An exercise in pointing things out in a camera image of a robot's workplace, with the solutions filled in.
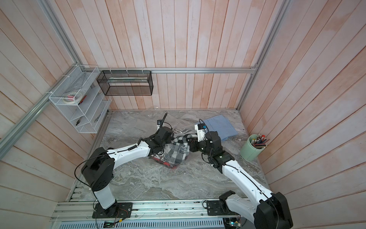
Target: marble tabletop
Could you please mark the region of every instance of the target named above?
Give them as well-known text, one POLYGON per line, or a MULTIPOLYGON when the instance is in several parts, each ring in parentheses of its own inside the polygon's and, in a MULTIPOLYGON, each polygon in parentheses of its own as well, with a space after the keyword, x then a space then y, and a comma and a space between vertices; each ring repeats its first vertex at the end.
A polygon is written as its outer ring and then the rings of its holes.
MULTIPOLYGON (((228 118, 238 135, 222 142, 224 150, 231 153, 253 178, 268 187, 257 159, 246 161, 240 156, 248 133, 237 110, 167 112, 165 121, 177 129, 192 129, 198 119, 205 120, 220 114, 228 118)), ((101 147, 120 148, 137 142, 140 137, 150 136, 156 131, 156 121, 164 114, 162 110, 113 112, 101 147)), ((111 188, 117 200, 209 199, 218 198, 228 190, 245 197, 229 178, 203 162, 200 152, 190 153, 176 169, 169 169, 149 158, 138 158, 116 168, 113 175, 111 188)), ((79 201, 94 199, 91 191, 84 188, 79 201)))

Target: black mounting plate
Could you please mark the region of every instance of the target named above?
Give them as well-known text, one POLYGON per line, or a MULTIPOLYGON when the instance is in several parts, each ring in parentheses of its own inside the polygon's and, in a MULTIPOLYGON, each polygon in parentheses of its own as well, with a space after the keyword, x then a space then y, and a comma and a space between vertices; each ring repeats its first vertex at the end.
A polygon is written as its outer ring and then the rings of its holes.
POLYGON ((208 215, 238 215, 237 213, 230 211, 229 213, 224 213, 220 207, 219 200, 207 200, 207 214, 208 215))
POLYGON ((95 210, 93 212, 92 218, 100 219, 100 218, 130 218, 132 211, 132 203, 117 203, 119 207, 118 216, 114 215, 112 217, 107 216, 102 206, 99 203, 95 205, 95 210))

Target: pencil cup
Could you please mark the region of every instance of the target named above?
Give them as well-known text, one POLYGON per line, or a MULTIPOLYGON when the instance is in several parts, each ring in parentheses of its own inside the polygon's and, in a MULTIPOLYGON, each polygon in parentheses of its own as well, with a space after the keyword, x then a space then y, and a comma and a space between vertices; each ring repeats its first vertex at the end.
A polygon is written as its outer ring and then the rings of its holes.
POLYGON ((257 139, 257 137, 257 134, 252 134, 251 136, 249 136, 248 140, 244 143, 242 149, 240 150, 240 154, 245 160, 253 160, 264 150, 257 149, 252 146, 252 144, 250 144, 252 139, 257 139))

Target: blue towel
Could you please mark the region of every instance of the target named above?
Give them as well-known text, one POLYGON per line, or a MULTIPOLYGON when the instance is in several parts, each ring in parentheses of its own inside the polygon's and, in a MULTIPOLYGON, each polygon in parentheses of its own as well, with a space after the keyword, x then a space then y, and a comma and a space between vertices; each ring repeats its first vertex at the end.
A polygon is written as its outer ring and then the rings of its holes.
POLYGON ((204 120, 210 131, 217 131, 221 141, 225 141, 231 136, 235 136, 238 132, 231 125, 230 121, 222 115, 214 116, 204 120))

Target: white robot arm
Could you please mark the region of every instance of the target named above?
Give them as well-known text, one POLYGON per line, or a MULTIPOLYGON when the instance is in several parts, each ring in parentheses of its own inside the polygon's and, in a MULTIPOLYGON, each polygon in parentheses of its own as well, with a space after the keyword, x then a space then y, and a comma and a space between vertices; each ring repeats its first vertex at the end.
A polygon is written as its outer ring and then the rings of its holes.
MULTIPOLYGON (((165 144, 171 143, 173 131, 163 126, 166 115, 163 120, 158 120, 158 130, 155 134, 119 149, 98 148, 90 157, 92 160, 88 160, 83 166, 82 174, 106 215, 114 215, 117 208, 109 186, 113 169, 136 158, 157 154, 165 144)), ((235 212, 261 229, 291 228, 293 224, 286 198, 281 193, 273 194, 252 178, 232 155, 223 150, 217 132, 205 133, 205 129, 204 123, 195 125, 198 137, 189 140, 190 151, 200 151, 207 155, 212 166, 230 178, 250 200, 239 197, 233 191, 224 193, 220 196, 222 213, 219 214, 235 212)))

